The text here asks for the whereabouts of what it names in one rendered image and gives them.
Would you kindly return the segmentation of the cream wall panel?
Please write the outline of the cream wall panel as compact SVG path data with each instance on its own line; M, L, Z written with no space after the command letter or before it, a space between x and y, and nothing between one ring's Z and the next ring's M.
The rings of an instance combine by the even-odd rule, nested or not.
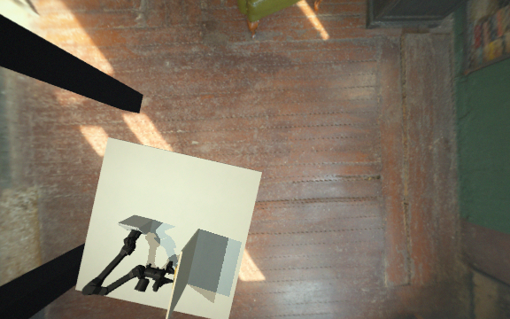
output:
M195 232L189 242L183 247L180 253L178 266L174 278L174 285L171 293L171 298L166 313L166 319L169 319L178 303L187 283L189 280L189 272L193 261L194 252L197 244L199 229Z

